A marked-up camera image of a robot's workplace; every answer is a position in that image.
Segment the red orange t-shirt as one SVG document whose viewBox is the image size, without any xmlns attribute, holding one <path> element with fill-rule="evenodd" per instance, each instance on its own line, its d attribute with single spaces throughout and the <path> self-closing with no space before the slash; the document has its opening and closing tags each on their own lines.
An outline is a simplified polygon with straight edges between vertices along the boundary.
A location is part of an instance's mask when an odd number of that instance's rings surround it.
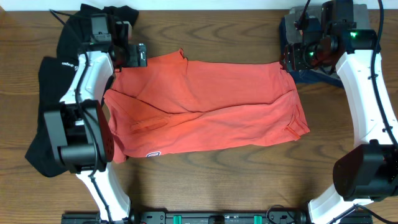
<svg viewBox="0 0 398 224">
<path fill-rule="evenodd" d="M 114 161 L 296 141 L 309 128 L 279 63 L 188 60 L 182 50 L 116 74 L 104 101 Z"/>
</svg>

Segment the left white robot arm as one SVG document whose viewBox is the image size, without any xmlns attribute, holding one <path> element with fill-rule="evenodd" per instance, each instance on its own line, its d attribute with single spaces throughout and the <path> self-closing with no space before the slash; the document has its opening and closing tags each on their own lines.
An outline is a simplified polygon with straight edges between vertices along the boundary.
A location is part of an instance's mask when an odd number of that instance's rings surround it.
<svg viewBox="0 0 398 224">
<path fill-rule="evenodd" d="M 79 40 L 78 70 L 60 101 L 44 113 L 55 161 L 75 174 L 94 198 L 98 213 L 62 215 L 62 223 L 139 223 L 131 200 L 112 166 L 114 139 L 102 110 L 102 99 L 115 72 L 146 67 L 144 44 L 131 45 L 128 21 L 111 14 L 88 17 L 87 41 Z"/>
</svg>

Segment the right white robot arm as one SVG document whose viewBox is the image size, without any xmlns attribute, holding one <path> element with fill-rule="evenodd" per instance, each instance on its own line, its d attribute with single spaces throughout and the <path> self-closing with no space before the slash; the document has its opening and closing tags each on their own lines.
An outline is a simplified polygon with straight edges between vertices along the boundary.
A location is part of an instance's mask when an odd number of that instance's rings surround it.
<svg viewBox="0 0 398 224">
<path fill-rule="evenodd" d="M 397 195 L 397 118 L 382 74 L 382 27 L 367 6 L 327 1 L 293 7 L 282 20 L 281 65 L 340 81 L 354 129 L 353 149 L 335 162 L 332 184 L 307 203 L 302 223 L 371 223 L 369 205 Z"/>
</svg>

